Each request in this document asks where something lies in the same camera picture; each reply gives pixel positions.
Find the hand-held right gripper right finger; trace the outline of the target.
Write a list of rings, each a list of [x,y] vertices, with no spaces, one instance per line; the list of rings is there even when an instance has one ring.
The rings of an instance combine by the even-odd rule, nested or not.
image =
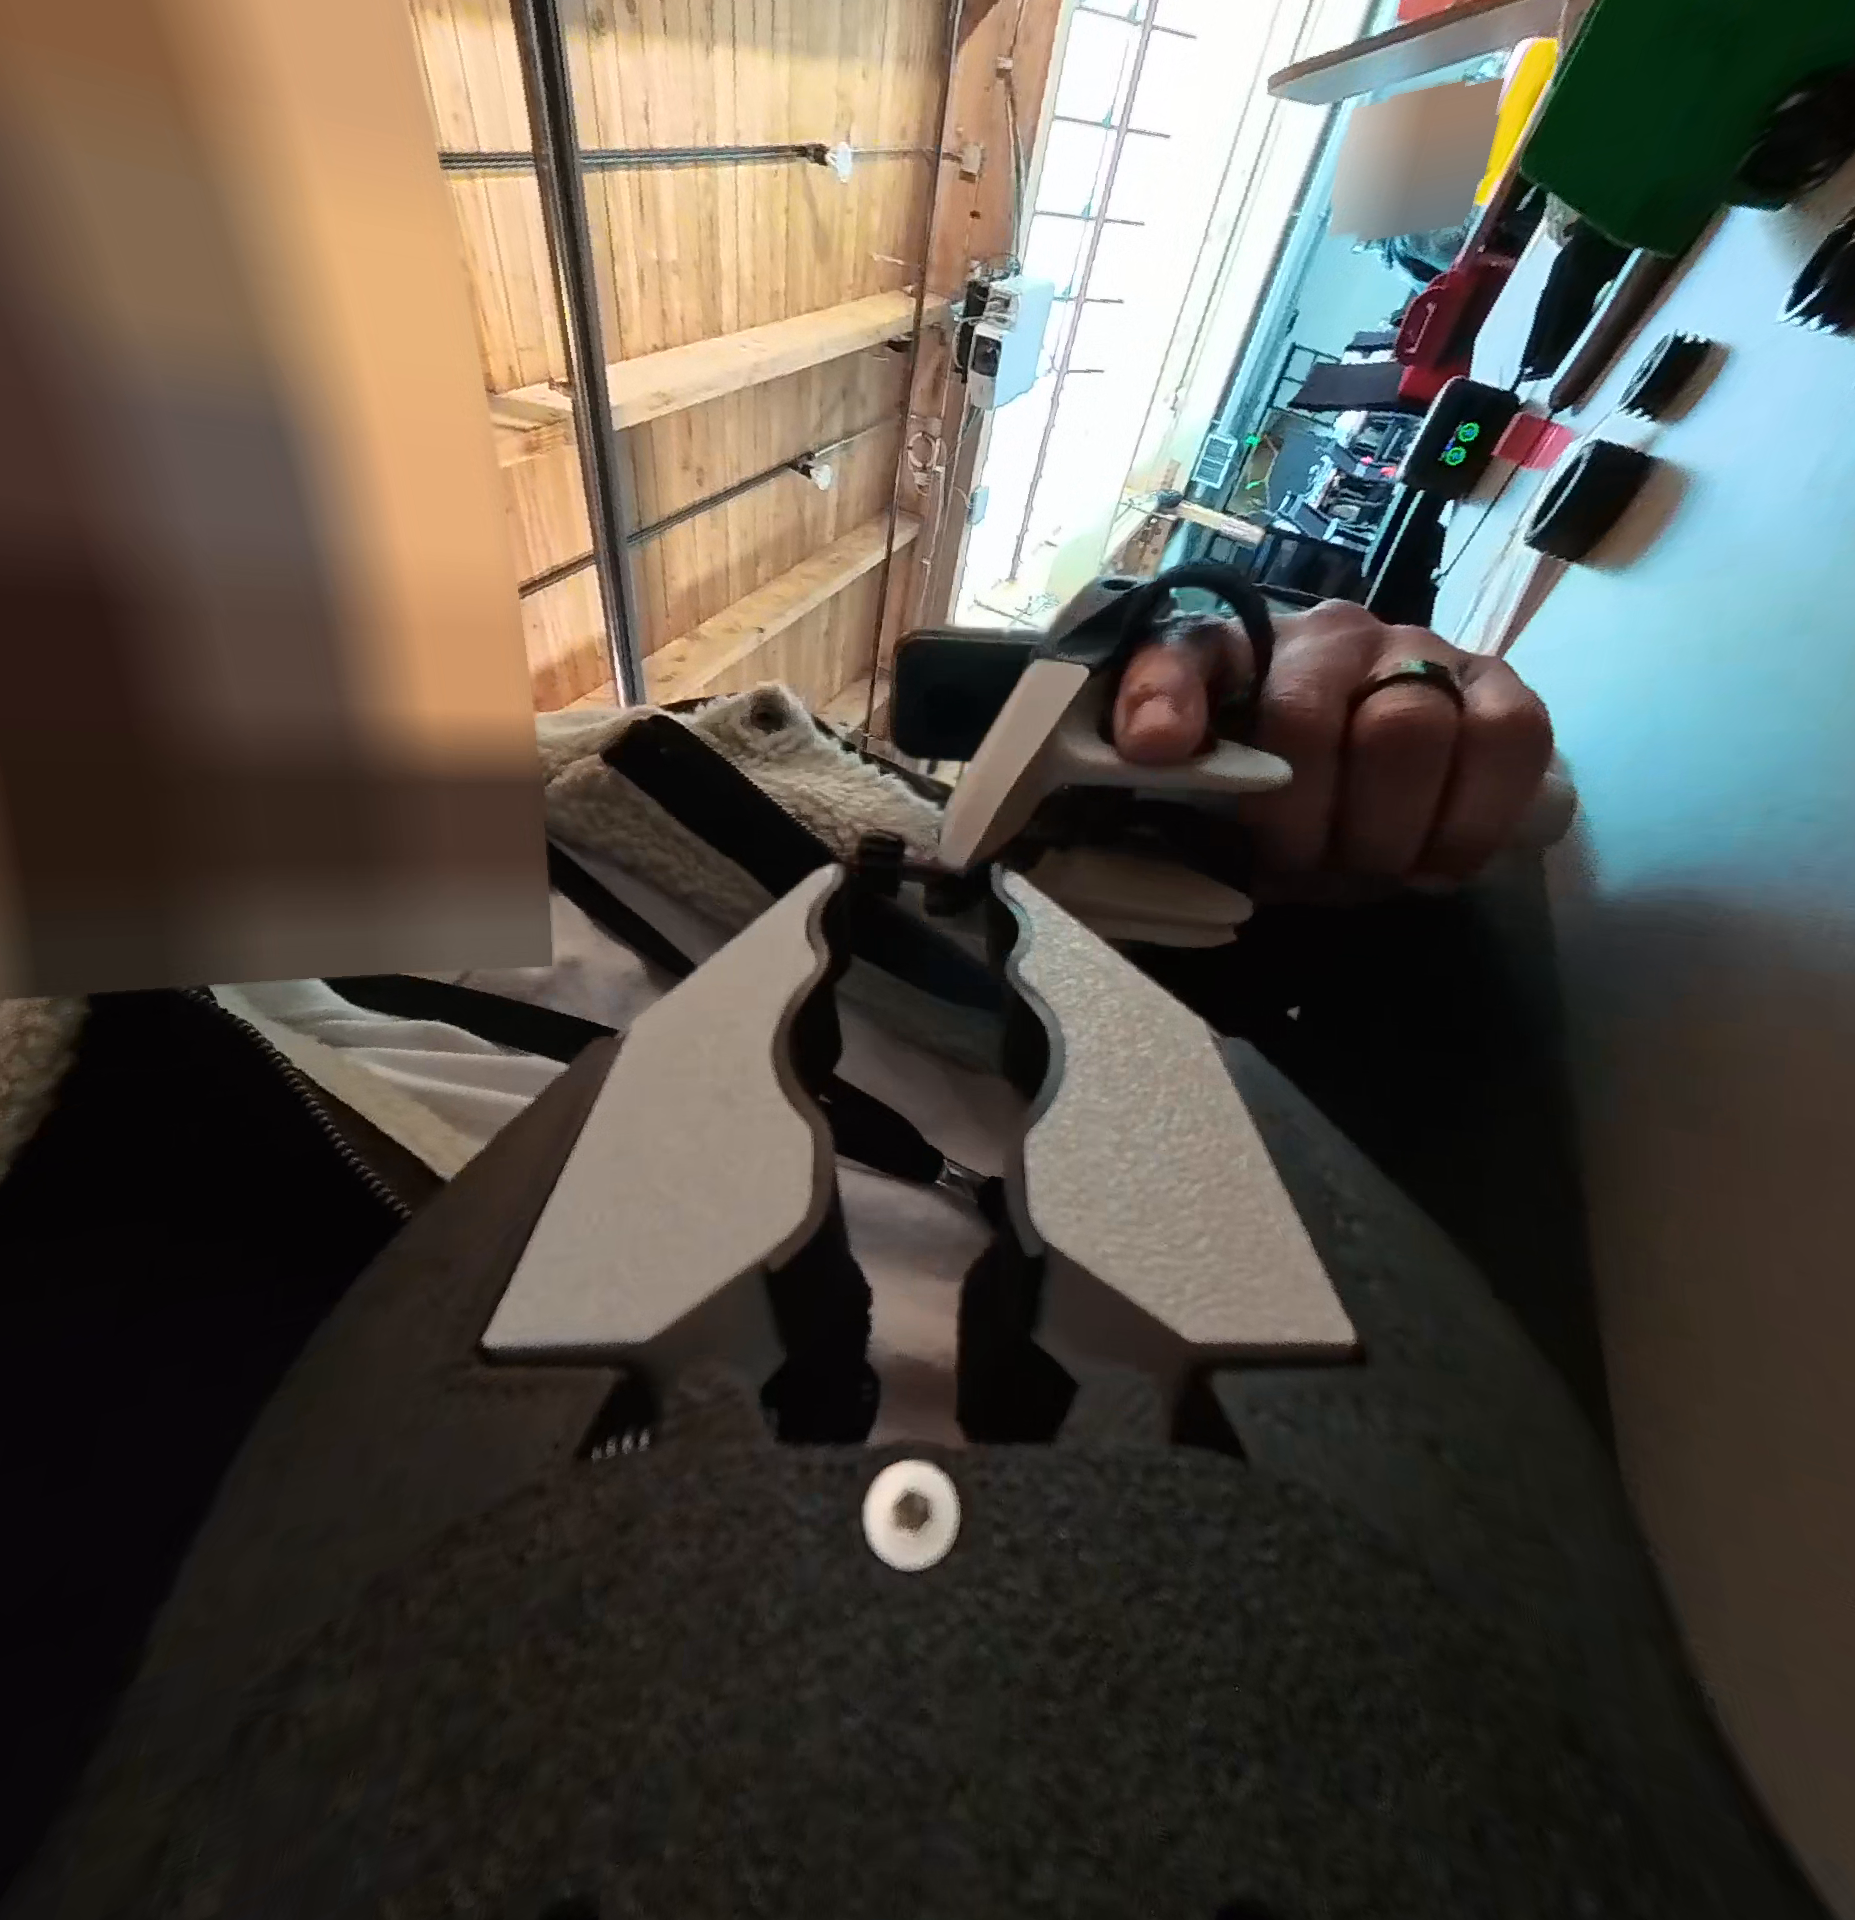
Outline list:
[[[958,1423],[1048,1443],[1092,1383],[1200,1431],[1216,1376],[1357,1362],[1357,1329],[1212,1028],[1028,876],[990,873],[1028,1097],[958,1310]]]

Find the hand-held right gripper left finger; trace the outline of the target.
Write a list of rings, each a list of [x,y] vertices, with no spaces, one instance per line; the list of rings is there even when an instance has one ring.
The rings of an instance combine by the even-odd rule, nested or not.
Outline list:
[[[820,1100],[846,886],[842,865],[808,873],[626,1028],[482,1331],[488,1364],[604,1364],[656,1405],[722,1367],[784,1442],[870,1437],[870,1287]]]

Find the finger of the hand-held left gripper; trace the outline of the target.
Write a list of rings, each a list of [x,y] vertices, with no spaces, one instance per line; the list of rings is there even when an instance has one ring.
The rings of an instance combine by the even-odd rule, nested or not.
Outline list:
[[[1008,819],[1016,793],[1034,773],[1056,727],[1090,679],[1090,667],[1038,657],[1014,683],[988,724],[978,752],[964,764],[940,819],[940,867],[966,873],[1016,825]]]

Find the person's left forearm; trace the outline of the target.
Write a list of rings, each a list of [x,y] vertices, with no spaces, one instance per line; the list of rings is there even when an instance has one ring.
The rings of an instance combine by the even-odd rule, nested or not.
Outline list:
[[[1130,944],[1128,955],[1230,1039],[1437,1051],[1561,1036],[1553,917],[1533,860],[1457,890],[1259,906],[1226,945]]]

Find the person's left hand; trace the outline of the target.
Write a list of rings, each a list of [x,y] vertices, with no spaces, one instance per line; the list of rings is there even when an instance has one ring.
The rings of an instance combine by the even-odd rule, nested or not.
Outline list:
[[[1204,756],[1248,693],[1248,743],[1289,767],[1238,811],[1267,900],[1459,886],[1519,839],[1555,764],[1547,709],[1503,659],[1345,600],[1277,612],[1265,665],[1236,619],[1174,619],[1132,656],[1112,739],[1136,764]]]

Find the white shirt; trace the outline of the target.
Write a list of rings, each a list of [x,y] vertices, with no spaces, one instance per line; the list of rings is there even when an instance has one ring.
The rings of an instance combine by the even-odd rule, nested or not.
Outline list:
[[[338,1097],[340,1120],[372,1124],[446,1179],[564,1070],[550,1038],[502,1038],[514,1014],[624,1032],[672,990],[658,964],[560,894],[552,916],[554,957],[544,967],[424,973],[422,987],[448,987],[446,1014],[372,1010],[366,985],[314,977],[222,983],[212,995],[318,1091]],[[1014,1110],[1000,1079],[956,1067],[846,1004],[842,1029],[846,1084],[908,1120],[942,1162],[976,1177],[998,1172]],[[874,1437],[958,1445],[960,1284],[990,1230],[960,1190],[960,1172],[910,1179],[896,1162],[892,1152],[882,1164],[840,1154],[844,1222],[872,1287],[870,1358],[882,1382]]]

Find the black box with green lights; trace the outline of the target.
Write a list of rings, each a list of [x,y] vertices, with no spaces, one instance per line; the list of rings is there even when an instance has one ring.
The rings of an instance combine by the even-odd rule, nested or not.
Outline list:
[[[1467,497],[1491,468],[1519,393],[1467,375],[1445,381],[1397,466],[1397,484],[1441,502]]]

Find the black toy tyre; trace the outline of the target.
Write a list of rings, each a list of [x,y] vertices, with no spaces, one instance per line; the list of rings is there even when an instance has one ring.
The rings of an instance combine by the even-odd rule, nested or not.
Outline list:
[[[1727,202],[1777,209],[1829,179],[1855,152],[1855,91],[1833,85],[1787,95],[1741,156]]]
[[[1543,560],[1583,563],[1629,516],[1657,468],[1639,446],[1577,440],[1527,511],[1523,544]]]

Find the brown cylinder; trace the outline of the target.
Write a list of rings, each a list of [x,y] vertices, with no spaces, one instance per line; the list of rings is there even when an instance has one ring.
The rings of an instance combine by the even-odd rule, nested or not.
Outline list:
[[[1551,416],[1575,409],[1605,377],[1639,321],[1653,309],[1663,287],[1675,275],[1679,259],[1655,252],[1635,252],[1611,279],[1583,334],[1563,361],[1563,369],[1545,397]]]

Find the black angular object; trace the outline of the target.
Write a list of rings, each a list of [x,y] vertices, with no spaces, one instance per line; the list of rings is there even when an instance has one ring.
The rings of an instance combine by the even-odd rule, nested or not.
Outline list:
[[[1631,263],[1633,252],[1583,221],[1565,228],[1521,348],[1517,383],[1561,369],[1567,349],[1589,326],[1611,281]]]

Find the black spoked toy wheel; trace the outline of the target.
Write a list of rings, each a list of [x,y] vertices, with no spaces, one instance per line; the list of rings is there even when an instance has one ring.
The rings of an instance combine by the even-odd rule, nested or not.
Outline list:
[[[1669,331],[1639,361],[1619,397],[1619,409],[1635,420],[1677,418],[1689,390],[1715,361],[1715,342],[1687,331]]]

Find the green plastic bin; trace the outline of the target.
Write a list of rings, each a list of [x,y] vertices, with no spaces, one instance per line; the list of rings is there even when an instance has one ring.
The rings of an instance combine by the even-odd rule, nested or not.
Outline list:
[[[1825,85],[1855,91],[1855,1],[1601,1],[1519,172],[1611,242],[1679,257],[1733,205],[1775,106]]]

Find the black toy wheel rim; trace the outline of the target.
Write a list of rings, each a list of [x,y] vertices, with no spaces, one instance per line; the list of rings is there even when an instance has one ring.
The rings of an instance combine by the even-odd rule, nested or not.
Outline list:
[[[1779,319],[1833,336],[1855,334],[1855,203],[1801,265]]]

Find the white wall box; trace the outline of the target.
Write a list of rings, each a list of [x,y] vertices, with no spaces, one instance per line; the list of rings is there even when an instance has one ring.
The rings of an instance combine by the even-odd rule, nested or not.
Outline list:
[[[968,281],[956,331],[966,406],[992,413],[1036,387],[1054,283],[1024,274]]]

